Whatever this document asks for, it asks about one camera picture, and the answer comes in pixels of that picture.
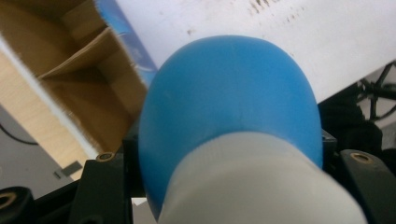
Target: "black cable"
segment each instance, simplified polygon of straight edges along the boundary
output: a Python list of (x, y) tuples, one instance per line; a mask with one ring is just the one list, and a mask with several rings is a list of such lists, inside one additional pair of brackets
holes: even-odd
[(363, 101), (364, 99), (366, 99), (368, 97), (366, 90), (368, 88), (370, 88), (370, 86), (371, 86), (371, 84), (369, 81), (367, 81), (367, 79), (363, 78), (361, 80), (361, 86), (360, 86), (361, 93), (358, 94), (357, 103), (360, 103), (361, 101)]
[(376, 116), (375, 118), (370, 119), (370, 120), (372, 120), (372, 121), (379, 121), (379, 120), (381, 120), (381, 119), (385, 119), (385, 118), (389, 117), (390, 115), (392, 115), (395, 111), (396, 111), (396, 105), (395, 105), (390, 111), (388, 111), (387, 113), (385, 113), (383, 116)]
[(388, 76), (388, 73), (390, 71), (390, 68), (392, 68), (393, 63), (389, 63), (385, 66), (384, 70), (381, 73), (381, 76), (378, 78), (378, 80), (376, 81), (375, 85), (377, 87), (380, 87), (382, 85), (382, 83), (384, 82), (385, 78)]
[(1, 123), (0, 123), (0, 129), (1, 129), (1, 131), (3, 131), (3, 133), (5, 133), (8, 137), (14, 139), (14, 140), (17, 141), (17, 142), (24, 143), (24, 144), (30, 145), (30, 146), (38, 146), (38, 143), (36, 143), (36, 142), (27, 142), (27, 141), (24, 141), (24, 140), (22, 140), (22, 139), (20, 139), (20, 138), (18, 138), (18, 137), (16, 137), (16, 136), (14, 136), (14, 135), (12, 135), (12, 133), (9, 133), (9, 132), (3, 127), (3, 125), (1, 125)]

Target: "black mechanical part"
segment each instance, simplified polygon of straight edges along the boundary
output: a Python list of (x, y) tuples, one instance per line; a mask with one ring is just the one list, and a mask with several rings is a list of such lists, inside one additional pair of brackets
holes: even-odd
[(36, 224), (32, 192), (23, 187), (0, 190), (0, 224)]
[(361, 205), (370, 224), (396, 223), (396, 177), (378, 157), (343, 150), (336, 178)]
[(35, 200), (38, 223), (67, 223), (77, 192), (78, 182), (79, 180)]
[(86, 161), (70, 212), (70, 224), (130, 224), (132, 205), (123, 148)]
[(138, 136), (127, 136), (122, 141), (125, 154), (126, 174), (131, 183), (130, 196), (133, 198), (144, 198), (146, 192), (143, 187), (143, 180), (140, 172), (139, 153), (138, 153)]

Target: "cardboard box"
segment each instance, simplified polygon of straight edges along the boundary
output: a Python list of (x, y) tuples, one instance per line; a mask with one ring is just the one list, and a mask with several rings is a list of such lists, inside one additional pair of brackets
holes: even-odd
[(147, 88), (91, 0), (0, 1), (0, 37), (0, 103), (53, 159), (119, 148)]

